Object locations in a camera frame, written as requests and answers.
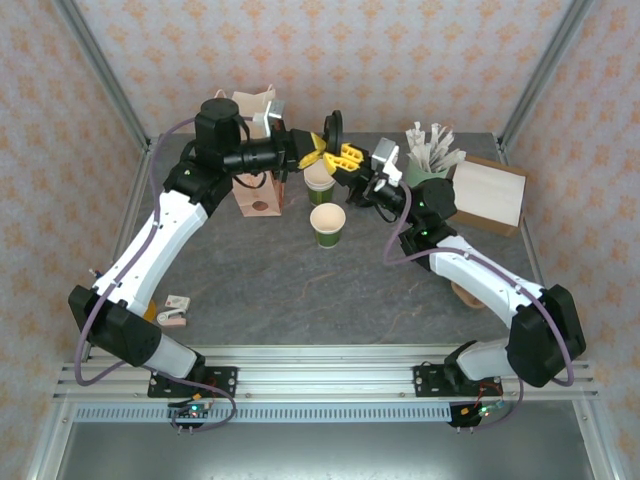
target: wallpaper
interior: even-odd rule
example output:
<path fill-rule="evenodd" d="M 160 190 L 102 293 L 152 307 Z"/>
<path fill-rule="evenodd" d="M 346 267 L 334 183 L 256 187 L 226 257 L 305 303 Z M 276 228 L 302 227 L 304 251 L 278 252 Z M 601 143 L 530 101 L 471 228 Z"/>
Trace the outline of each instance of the wallpaper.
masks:
<path fill-rule="evenodd" d="M 0 478 L 25 478 L 139 151 L 51 0 L 0 2 Z"/>
<path fill-rule="evenodd" d="M 79 0 L 149 136 L 222 88 L 288 125 L 500 132 L 570 0 Z"/>
<path fill-rule="evenodd" d="M 588 355 L 640 478 L 640 9 L 592 7 L 510 152 L 549 284 L 577 301 Z"/>

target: cable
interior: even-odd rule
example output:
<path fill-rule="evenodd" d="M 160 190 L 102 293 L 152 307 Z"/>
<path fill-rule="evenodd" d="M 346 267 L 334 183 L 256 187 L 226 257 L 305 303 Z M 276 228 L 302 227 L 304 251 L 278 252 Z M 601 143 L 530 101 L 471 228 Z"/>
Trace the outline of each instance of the cable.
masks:
<path fill-rule="evenodd" d="M 504 395 L 504 391 L 502 390 L 502 386 L 498 385 L 497 383 L 491 383 L 491 382 L 480 382 L 480 387 L 484 387 L 485 389 L 487 387 L 491 387 L 494 390 L 496 390 L 497 392 L 499 392 L 500 396 L 502 397 Z"/>
<path fill-rule="evenodd" d="M 518 395 L 518 401 L 513 406 L 513 408 L 511 410 L 509 410 L 509 412 L 507 412 L 507 414 L 504 417 L 500 417 L 495 422 L 491 422 L 491 423 L 487 423 L 487 424 L 483 424 L 483 425 L 478 425 L 477 427 L 467 428 L 465 430 L 469 430 L 471 432 L 479 432 L 479 431 L 482 431 L 482 430 L 487 430 L 489 428 L 497 427 L 498 425 L 506 422 L 508 418 L 513 417 L 513 414 L 518 409 L 520 404 L 522 404 L 522 399 L 524 398 L 524 382 L 522 381 L 521 378 L 518 378 L 518 383 L 520 384 L 520 393 Z"/>
<path fill-rule="evenodd" d="M 156 373 L 155 370 L 153 370 L 152 368 L 149 368 L 147 366 L 143 366 L 142 368 L 145 368 L 146 370 L 149 370 L 151 373 Z M 229 402 L 231 403 L 231 413 L 229 413 L 229 415 L 227 415 L 225 418 L 223 418 L 219 422 L 209 423 L 209 424 L 203 425 L 201 427 L 194 428 L 193 432 L 206 432 L 207 430 L 213 430 L 214 428 L 221 427 L 221 426 L 229 423 L 231 421 L 231 419 L 233 417 L 235 417 L 236 413 L 238 413 L 238 405 L 236 404 L 235 399 L 231 395 L 229 395 L 227 392 L 225 392 L 224 390 L 219 389 L 218 387 L 212 387 L 211 385 L 206 385 L 204 383 L 192 382 L 190 380 L 185 380 L 184 378 L 174 377 L 173 375 L 169 375 L 168 373 L 164 373 L 164 372 L 157 372 L 157 373 L 158 373 L 158 375 L 162 375 L 163 377 L 168 378 L 172 382 L 181 383 L 182 385 L 187 385 L 189 387 L 196 387 L 196 388 L 200 388 L 200 389 L 204 389 L 204 390 L 209 390 L 211 393 L 214 393 L 214 394 L 217 394 L 217 395 L 222 395 L 227 400 L 229 400 Z M 171 416 L 171 426 L 173 428 L 175 428 L 176 430 L 180 429 L 179 425 L 176 423 L 176 419 L 177 419 L 178 415 L 180 415 L 181 413 L 186 412 L 188 410 L 188 408 L 189 408 L 188 406 L 187 407 L 182 407 L 181 409 L 176 410 L 173 413 L 173 415 Z"/>
<path fill-rule="evenodd" d="M 407 186 L 405 182 L 400 182 L 400 186 L 405 193 L 405 203 L 404 208 L 402 209 L 402 215 L 400 215 L 400 221 L 398 222 L 396 228 L 393 230 L 391 237 L 387 241 L 384 252 L 382 253 L 382 263 L 387 266 L 391 265 L 400 265 L 402 263 L 411 262 L 418 258 L 425 257 L 427 255 L 431 255 L 432 253 L 455 253 L 457 255 L 461 255 L 464 258 L 468 258 L 473 260 L 474 262 L 482 265 L 490 272 L 494 273 L 496 276 L 505 281 L 509 286 L 516 288 L 517 291 L 520 291 L 527 299 L 531 301 L 531 303 L 538 309 L 538 311 L 542 314 L 542 317 L 546 320 L 553 336 L 558 342 L 558 347 L 560 348 L 560 352 L 562 354 L 562 359 L 564 360 L 565 367 L 567 368 L 567 380 L 559 380 L 557 378 L 553 378 L 551 381 L 562 385 L 564 387 L 570 387 L 574 382 L 574 373 L 573 373 L 573 365 L 571 363 L 571 356 L 569 355 L 569 351 L 567 350 L 567 346 L 564 343 L 564 339 L 562 338 L 562 334 L 556 325 L 556 322 L 553 321 L 553 318 L 549 314 L 546 308 L 540 303 L 540 300 L 529 292 L 526 288 L 523 288 L 518 282 L 509 278 L 508 275 L 503 273 L 499 268 L 496 268 L 491 263 L 487 262 L 483 258 L 477 257 L 476 255 L 470 254 L 461 250 L 459 248 L 451 248 L 451 247 L 438 247 L 431 248 L 429 250 L 423 250 L 422 252 L 415 253 L 413 255 L 409 255 L 408 257 L 403 257 L 395 260 L 389 260 L 389 252 L 391 251 L 391 247 L 393 246 L 393 242 L 395 242 L 396 238 L 400 235 L 400 230 L 404 226 L 407 218 L 409 216 L 409 210 L 411 209 L 411 190 Z"/>
<path fill-rule="evenodd" d="M 187 142 L 187 144 L 182 149 L 182 153 L 180 154 L 180 161 L 181 162 L 189 159 L 189 155 L 191 154 L 191 150 L 193 150 L 193 147 L 195 147 L 195 146 L 196 146 L 196 139 L 195 138 L 193 140 L 191 140 L 190 142 Z"/>
<path fill-rule="evenodd" d="M 380 215 L 380 218 L 382 218 L 382 220 L 384 220 L 387 223 L 393 223 L 398 219 L 397 215 L 393 219 L 390 219 L 390 218 L 386 217 L 385 214 L 382 213 L 382 210 L 380 209 L 380 205 L 378 205 L 377 203 L 373 204 L 373 208 L 376 209 L 376 212 L 378 212 L 378 215 Z"/>
<path fill-rule="evenodd" d="M 124 266 L 124 268 L 120 271 L 120 273 L 118 273 L 118 275 L 115 276 L 115 278 L 113 279 L 113 282 L 107 287 L 107 289 L 104 291 L 104 293 L 102 295 L 100 295 L 100 297 L 98 298 L 98 301 L 96 302 L 94 307 L 91 309 L 91 312 L 89 313 L 89 316 L 87 317 L 87 321 L 85 322 L 84 327 L 82 328 L 82 330 L 80 332 L 80 338 L 78 339 L 78 344 L 76 345 L 76 351 L 75 351 L 75 355 L 74 355 L 73 370 L 74 370 L 76 382 L 78 382 L 78 385 L 81 385 L 83 387 L 88 387 L 89 385 L 93 385 L 94 383 L 102 380 L 104 377 L 109 375 L 111 372 L 113 372 L 114 370 L 120 368 L 122 365 L 124 365 L 126 363 L 126 362 L 124 362 L 122 360 L 119 361 L 119 362 L 116 362 L 116 363 L 114 363 L 110 367 L 106 368 L 104 371 L 102 371 L 101 373 L 99 373 L 98 375 L 96 375 L 95 377 L 93 377 L 93 378 L 91 378 L 89 380 L 85 380 L 82 377 L 82 368 L 81 368 L 82 367 L 82 351 L 84 349 L 84 344 L 87 341 L 87 337 L 89 336 L 89 332 L 91 331 L 91 327 L 93 326 L 93 323 L 95 322 L 96 317 L 98 316 L 98 312 L 100 311 L 100 309 L 102 308 L 104 303 L 109 298 L 109 295 L 111 295 L 111 293 L 116 288 L 116 286 L 120 283 L 120 281 L 127 274 L 127 272 L 129 272 L 129 270 L 131 270 L 131 268 L 140 259 L 140 257 L 144 254 L 144 252 L 147 250 L 147 248 L 149 248 L 149 245 L 151 244 L 151 242 L 153 241 L 153 238 L 156 235 L 156 232 L 158 230 L 158 226 L 160 225 L 160 189 L 159 189 L 158 185 L 156 185 L 156 183 L 154 181 L 154 173 L 155 173 L 154 171 L 155 171 L 155 166 L 156 166 L 156 160 L 158 158 L 158 153 L 160 152 L 161 147 L 164 144 L 164 141 L 171 134 L 173 134 L 176 130 L 179 130 L 180 128 L 184 127 L 185 125 L 189 125 L 191 122 L 194 121 L 194 119 L 195 118 L 189 118 L 187 120 L 184 120 L 184 121 L 178 123 L 177 125 L 171 127 L 169 130 L 167 130 L 165 132 L 165 134 L 160 137 L 160 139 L 158 140 L 158 143 L 155 146 L 155 149 L 153 150 L 153 153 L 151 154 L 151 158 L 149 159 L 149 167 L 150 167 L 149 184 L 151 185 L 151 192 L 152 192 L 152 196 L 153 196 L 153 223 L 151 225 L 151 230 L 149 231 L 149 234 L 147 235 L 147 238 L 144 240 L 144 242 L 142 243 L 142 245 L 140 246 L 138 251 L 133 255 L 133 257 L 131 257 L 131 260 L 129 260 L 129 262 Z M 201 428 L 195 429 L 194 431 L 211 430 L 212 428 L 216 428 L 216 427 L 219 427 L 221 425 L 224 425 L 225 423 L 229 422 L 235 416 L 235 414 L 237 412 L 236 403 L 233 400 L 233 398 L 231 397 L 231 395 L 229 395 L 224 390 L 220 390 L 219 388 L 212 387 L 210 385 L 205 385 L 205 384 L 202 384 L 202 383 L 196 383 L 196 382 L 191 382 L 189 380 L 178 379 L 176 377 L 173 377 L 173 376 L 169 375 L 168 373 L 164 373 L 164 372 L 157 372 L 157 373 L 162 375 L 163 377 L 168 378 L 169 380 L 174 381 L 174 382 L 182 383 L 183 385 L 189 385 L 189 386 L 192 386 L 192 387 L 202 388 L 202 389 L 205 389 L 205 390 L 209 390 L 212 393 L 220 394 L 223 397 L 226 397 L 231 401 L 232 410 L 231 410 L 231 413 L 229 414 L 229 416 L 227 418 L 225 418 L 224 420 L 221 420 L 220 422 L 216 422 L 216 423 L 207 425 L 206 427 L 201 427 Z"/>
<path fill-rule="evenodd" d="M 236 182 L 238 182 L 239 185 L 242 185 L 244 188 L 249 188 L 251 190 L 258 190 L 259 188 L 262 188 L 264 186 L 264 184 L 267 182 L 267 174 L 266 173 L 262 174 L 262 180 L 260 180 L 260 183 L 256 187 L 254 187 L 252 185 L 247 185 L 242 180 L 240 180 L 236 175 L 233 176 L 233 179 Z"/>
<path fill-rule="evenodd" d="M 480 399 L 482 399 L 482 396 L 484 395 L 484 390 L 482 389 L 482 384 L 480 384 L 480 393 L 478 393 L 478 398 L 476 399 L 476 403 L 473 404 L 473 408 L 476 408 L 478 406 L 478 404 L 480 403 Z"/>

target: mounting plate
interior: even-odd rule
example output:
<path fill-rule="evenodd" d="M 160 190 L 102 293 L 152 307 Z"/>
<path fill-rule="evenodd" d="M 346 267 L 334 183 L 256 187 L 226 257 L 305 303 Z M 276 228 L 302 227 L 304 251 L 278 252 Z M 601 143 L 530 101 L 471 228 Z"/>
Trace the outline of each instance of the mounting plate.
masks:
<path fill-rule="evenodd" d="M 205 367 L 205 383 L 227 392 L 233 398 L 236 396 L 236 386 L 238 384 L 237 367 Z M 149 398 L 188 398 L 202 389 L 189 387 L 176 383 L 162 375 L 151 374 L 149 379 Z"/>
<path fill-rule="evenodd" d="M 500 397 L 503 390 L 501 381 L 495 382 L 494 378 L 485 378 L 478 382 L 456 385 L 455 387 L 445 378 L 444 365 L 418 365 L 413 367 L 413 386 L 416 397 L 477 397 L 480 395 L 480 386 L 485 389 L 482 398 Z"/>

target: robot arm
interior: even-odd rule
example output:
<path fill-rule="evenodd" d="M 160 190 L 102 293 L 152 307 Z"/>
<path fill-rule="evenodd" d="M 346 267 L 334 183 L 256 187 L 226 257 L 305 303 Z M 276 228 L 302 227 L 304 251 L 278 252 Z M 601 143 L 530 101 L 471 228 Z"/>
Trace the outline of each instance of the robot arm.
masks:
<path fill-rule="evenodd" d="M 285 130 L 282 106 L 278 103 L 269 105 L 264 120 L 268 122 L 269 138 L 241 142 L 240 128 L 246 125 L 234 102 L 214 99 L 202 105 L 195 119 L 195 156 L 190 155 L 191 148 L 185 150 L 165 181 L 156 235 L 99 310 L 88 337 L 92 344 L 133 366 L 144 365 L 176 378 L 203 382 L 204 358 L 164 335 L 159 327 L 142 319 L 142 315 L 180 249 L 231 191 L 236 174 L 274 171 L 284 180 L 288 172 L 306 168 L 322 158 L 337 182 L 349 187 L 349 203 L 378 204 L 400 215 L 406 195 L 399 187 L 401 174 L 395 168 L 398 148 L 394 142 L 383 139 L 373 155 L 343 144 L 342 118 L 338 111 L 327 117 L 323 137 L 301 130 Z M 407 255 L 444 247 L 483 258 L 540 296 L 562 330 L 572 359 L 584 351 L 575 306 L 566 290 L 556 286 L 546 291 L 520 279 L 476 252 L 447 226 L 445 220 L 456 211 L 450 181 L 429 180 L 412 189 L 411 194 L 407 217 L 410 227 L 400 234 Z M 81 329 L 100 295 L 115 283 L 116 275 L 144 242 L 153 227 L 153 218 L 149 218 L 123 256 L 91 290 L 77 286 L 69 296 Z M 564 363 L 558 344 L 549 334 L 540 312 L 495 273 L 452 253 L 431 253 L 416 262 L 471 292 L 511 329 L 508 341 L 471 342 L 454 352 L 455 357 L 451 359 L 457 369 L 451 376 L 454 384 L 515 372 L 528 383 L 542 386 L 562 370 Z"/>

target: green paper cup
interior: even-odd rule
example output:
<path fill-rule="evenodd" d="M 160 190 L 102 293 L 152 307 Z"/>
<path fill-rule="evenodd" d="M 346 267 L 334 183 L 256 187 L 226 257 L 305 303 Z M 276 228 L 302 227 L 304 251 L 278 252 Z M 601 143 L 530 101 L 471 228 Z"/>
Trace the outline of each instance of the green paper cup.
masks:
<path fill-rule="evenodd" d="M 344 210 L 335 203 L 323 203 L 314 208 L 309 221 L 316 231 L 318 245 L 322 248 L 335 247 L 346 220 Z"/>
<path fill-rule="evenodd" d="M 320 159 L 310 167 L 305 168 L 303 173 L 311 204 L 329 203 L 333 196 L 333 186 L 336 181 L 329 175 L 327 167 L 324 166 L 324 160 Z"/>
<path fill-rule="evenodd" d="M 422 183 L 425 180 L 429 180 L 431 178 L 446 178 L 447 173 L 449 173 L 448 168 L 437 173 L 425 172 L 418 165 L 416 165 L 413 160 L 409 160 L 409 165 L 407 166 L 404 180 L 405 182 L 407 182 L 407 185 L 409 185 L 409 187 L 413 188 L 419 183 Z"/>

